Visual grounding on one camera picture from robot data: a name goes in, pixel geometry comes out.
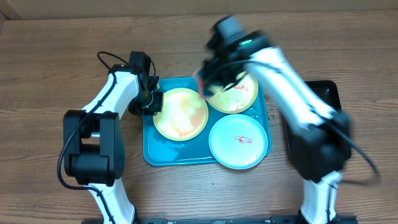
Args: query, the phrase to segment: robotic arm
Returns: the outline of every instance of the robotic arm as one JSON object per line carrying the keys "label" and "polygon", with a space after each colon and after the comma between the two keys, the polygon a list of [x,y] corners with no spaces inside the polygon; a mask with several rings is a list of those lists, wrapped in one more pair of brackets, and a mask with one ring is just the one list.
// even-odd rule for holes
{"label": "robotic arm", "polygon": [[[289,158],[304,182],[304,202],[294,223],[324,224],[336,217],[334,204],[337,183],[342,179],[345,161],[351,157],[350,145],[333,133],[330,126],[349,135],[349,118],[328,106],[299,78],[282,51],[265,35],[242,30],[235,17],[226,17],[213,27],[207,47],[213,57],[205,60],[198,72],[199,88],[211,95],[210,86],[230,89],[249,72],[278,104],[292,127]],[[104,223],[133,223],[136,213],[121,181],[124,170],[124,146],[119,118],[128,107],[138,116],[153,115],[162,109],[162,93],[156,91],[158,76],[148,75],[150,59],[143,52],[132,52],[127,65],[115,65],[98,96],[80,111],[68,111],[64,117],[64,142],[74,128],[112,85],[114,90],[65,146],[65,171],[81,185],[102,191],[90,191],[104,215]],[[82,144],[81,138],[101,137],[100,145]]]}

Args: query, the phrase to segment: blue tray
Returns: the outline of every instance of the blue tray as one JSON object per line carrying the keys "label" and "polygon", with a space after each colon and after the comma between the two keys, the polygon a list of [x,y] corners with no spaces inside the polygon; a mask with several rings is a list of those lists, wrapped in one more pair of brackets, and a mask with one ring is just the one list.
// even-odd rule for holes
{"label": "blue tray", "polygon": [[[159,91],[166,92],[174,88],[189,88],[198,91],[195,80],[191,77],[165,78],[160,80]],[[271,151],[272,142],[262,86],[253,105],[241,114],[248,115],[258,121],[268,136],[267,153]],[[209,133],[213,125],[228,114],[219,112],[207,103],[209,118],[203,131],[196,137],[186,141],[173,141],[161,135],[154,124],[152,116],[143,117],[143,148],[145,160],[153,166],[169,166],[183,164],[203,164],[217,162],[209,147]]]}

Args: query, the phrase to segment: beige plate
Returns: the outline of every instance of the beige plate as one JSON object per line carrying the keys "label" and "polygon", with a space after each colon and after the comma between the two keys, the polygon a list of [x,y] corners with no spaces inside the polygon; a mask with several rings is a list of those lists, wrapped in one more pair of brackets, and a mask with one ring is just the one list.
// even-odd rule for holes
{"label": "beige plate", "polygon": [[205,128],[209,117],[206,101],[188,88],[175,88],[163,95],[161,113],[154,116],[160,134],[174,141],[197,136]]}
{"label": "beige plate", "polygon": [[216,94],[207,100],[209,104],[220,112],[233,114],[245,111],[254,103],[259,85],[256,79],[247,74],[237,86],[228,91],[222,91],[221,87],[214,87],[212,91]]}

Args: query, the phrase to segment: round plate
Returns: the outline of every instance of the round plate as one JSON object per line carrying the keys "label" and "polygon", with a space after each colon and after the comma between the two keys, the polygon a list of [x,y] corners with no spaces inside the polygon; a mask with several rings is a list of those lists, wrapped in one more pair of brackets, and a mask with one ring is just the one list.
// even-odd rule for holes
{"label": "round plate", "polygon": [[154,116],[154,124],[166,138],[185,141],[205,128],[208,117],[206,101],[197,92],[175,88],[164,93],[162,112]]}
{"label": "round plate", "polygon": [[232,114],[218,120],[209,135],[210,151],[218,162],[232,169],[251,168],[264,158],[268,140],[255,119]]}
{"label": "round plate", "polygon": [[207,100],[209,104],[220,112],[233,114],[247,110],[254,103],[259,85],[256,79],[247,74],[237,86],[228,91],[222,91],[221,87],[212,91],[216,94]]}

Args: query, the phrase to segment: wooden table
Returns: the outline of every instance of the wooden table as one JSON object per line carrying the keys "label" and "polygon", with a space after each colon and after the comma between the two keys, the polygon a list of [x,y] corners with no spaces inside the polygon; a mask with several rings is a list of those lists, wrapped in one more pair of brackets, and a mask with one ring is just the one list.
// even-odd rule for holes
{"label": "wooden table", "polygon": [[[223,15],[7,21],[0,40],[0,223],[80,223],[100,218],[88,192],[63,188],[56,163],[62,118],[89,103],[106,81],[96,58],[145,51],[161,77],[190,75],[206,57],[209,28]],[[381,184],[341,185],[336,204],[361,223],[398,220],[398,11],[239,15],[279,44],[304,80],[336,82],[353,118],[353,138],[378,165]],[[117,61],[107,58],[110,64]],[[302,180],[289,164],[280,113],[267,101],[272,152],[255,169],[219,164],[152,167],[142,156],[142,122],[122,118],[123,182],[141,217],[269,217],[295,214]],[[353,153],[347,179],[370,177]],[[68,182],[75,184],[73,178]]]}

